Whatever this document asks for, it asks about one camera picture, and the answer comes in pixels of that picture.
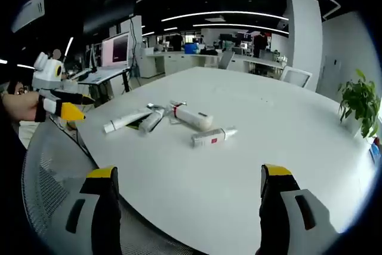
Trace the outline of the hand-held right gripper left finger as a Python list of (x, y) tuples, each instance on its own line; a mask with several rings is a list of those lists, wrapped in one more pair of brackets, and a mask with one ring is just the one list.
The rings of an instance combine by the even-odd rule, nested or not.
[(52, 254), (121, 254), (118, 169), (90, 172), (53, 213), (45, 242)]

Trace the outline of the person's left hand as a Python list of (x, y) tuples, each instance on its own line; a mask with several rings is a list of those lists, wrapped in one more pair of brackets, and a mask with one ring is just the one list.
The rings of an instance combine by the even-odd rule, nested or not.
[(39, 93), (31, 91), (26, 94), (4, 94), (1, 97), (4, 108), (15, 121), (35, 121), (39, 103)]

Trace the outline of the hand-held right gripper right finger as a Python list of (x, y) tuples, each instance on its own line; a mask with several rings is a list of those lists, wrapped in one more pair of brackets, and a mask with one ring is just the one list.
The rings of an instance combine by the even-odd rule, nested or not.
[(339, 233), (329, 210), (292, 173), (281, 166), (261, 166), (259, 254), (324, 254)]

